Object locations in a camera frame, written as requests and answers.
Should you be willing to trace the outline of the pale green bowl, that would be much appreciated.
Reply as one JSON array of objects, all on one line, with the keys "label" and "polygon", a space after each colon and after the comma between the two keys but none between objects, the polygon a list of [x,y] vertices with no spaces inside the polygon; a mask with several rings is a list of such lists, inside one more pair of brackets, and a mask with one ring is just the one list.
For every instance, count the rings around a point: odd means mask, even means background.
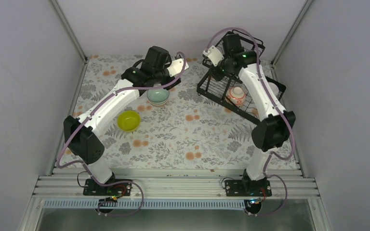
[{"label": "pale green bowl", "polygon": [[153,102],[163,102],[168,100],[170,93],[165,89],[153,89],[147,91],[147,98]]}]

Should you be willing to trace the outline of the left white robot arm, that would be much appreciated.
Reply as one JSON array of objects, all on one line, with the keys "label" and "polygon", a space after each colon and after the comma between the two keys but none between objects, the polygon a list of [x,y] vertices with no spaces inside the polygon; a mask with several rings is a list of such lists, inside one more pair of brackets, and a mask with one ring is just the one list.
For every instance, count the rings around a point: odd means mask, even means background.
[{"label": "left white robot arm", "polygon": [[102,157],[105,147],[100,135],[110,121],[146,91],[169,90],[178,85],[188,67],[183,52],[172,58],[166,49],[150,47],[145,57],[126,69],[112,90],[92,108],[76,118],[71,115],[65,118],[65,144],[56,158],[56,167],[80,163],[101,194],[112,193],[113,172]]}]

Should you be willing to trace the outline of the black wire dish rack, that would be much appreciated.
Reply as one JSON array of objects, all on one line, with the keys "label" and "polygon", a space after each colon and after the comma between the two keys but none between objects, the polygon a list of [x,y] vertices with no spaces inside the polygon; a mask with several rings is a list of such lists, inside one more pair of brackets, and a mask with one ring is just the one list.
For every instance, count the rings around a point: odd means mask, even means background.
[{"label": "black wire dish rack", "polygon": [[[230,56],[229,44],[224,48],[223,38],[228,35],[238,34],[241,42],[241,47],[245,51],[255,50],[256,46],[254,41],[244,32],[232,29],[227,31],[223,37],[215,44],[215,47],[220,50],[225,58]],[[197,93],[202,95],[209,100],[223,106],[224,108],[238,114],[242,118],[254,123],[259,124],[259,114],[256,110],[256,106],[252,97],[249,94],[248,89],[238,78],[237,74],[233,74],[232,77],[225,77],[221,81],[216,81],[211,75],[211,68],[214,67],[210,60],[203,56],[203,66],[208,68],[208,72],[204,75],[202,80],[197,84]],[[242,106],[236,106],[232,102],[227,100],[226,94],[231,87],[241,87],[246,93],[246,99]]]}]

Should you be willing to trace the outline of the yellow-green bowl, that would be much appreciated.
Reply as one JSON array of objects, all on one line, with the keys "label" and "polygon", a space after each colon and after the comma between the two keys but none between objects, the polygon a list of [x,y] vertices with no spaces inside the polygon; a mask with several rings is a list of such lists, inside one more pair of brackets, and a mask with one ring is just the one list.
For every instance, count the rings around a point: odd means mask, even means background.
[{"label": "yellow-green bowl", "polygon": [[125,111],[117,118],[117,126],[125,132],[135,131],[141,123],[141,117],[136,111]]}]

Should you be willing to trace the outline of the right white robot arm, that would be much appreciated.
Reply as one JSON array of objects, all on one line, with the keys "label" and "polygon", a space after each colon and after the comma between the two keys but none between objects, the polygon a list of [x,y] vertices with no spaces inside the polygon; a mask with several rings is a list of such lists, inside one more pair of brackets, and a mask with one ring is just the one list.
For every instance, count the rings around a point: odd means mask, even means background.
[{"label": "right white robot arm", "polygon": [[281,160],[290,160],[296,149],[292,127],[295,122],[293,111],[287,111],[264,75],[260,64],[259,46],[253,36],[250,37],[252,48],[242,45],[242,37],[232,30],[223,30],[219,49],[210,40],[202,52],[209,64],[209,73],[216,80],[235,77],[245,88],[244,95],[250,94],[258,113],[259,123],[251,132],[253,155],[239,181],[242,191],[255,195],[260,189],[266,189],[270,175],[266,170],[273,156]]}]

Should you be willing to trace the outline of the beige patterned bowl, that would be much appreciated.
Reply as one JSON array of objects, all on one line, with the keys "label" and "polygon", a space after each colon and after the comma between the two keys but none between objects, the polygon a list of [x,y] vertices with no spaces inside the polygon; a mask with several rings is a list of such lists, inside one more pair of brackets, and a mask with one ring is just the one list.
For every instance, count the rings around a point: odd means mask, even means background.
[{"label": "beige patterned bowl", "polygon": [[150,101],[149,103],[150,103],[153,107],[163,107],[163,106],[165,106],[165,105],[168,103],[168,100],[163,101],[163,102],[153,102],[153,101]]}]

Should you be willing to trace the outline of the red white patterned bowl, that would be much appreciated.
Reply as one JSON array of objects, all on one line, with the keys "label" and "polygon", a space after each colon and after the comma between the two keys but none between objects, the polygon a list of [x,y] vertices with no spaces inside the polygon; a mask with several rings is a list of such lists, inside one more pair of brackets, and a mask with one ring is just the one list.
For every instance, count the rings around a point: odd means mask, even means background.
[{"label": "red white patterned bowl", "polygon": [[227,100],[236,106],[242,106],[246,99],[246,93],[241,87],[231,87],[226,94]]}]

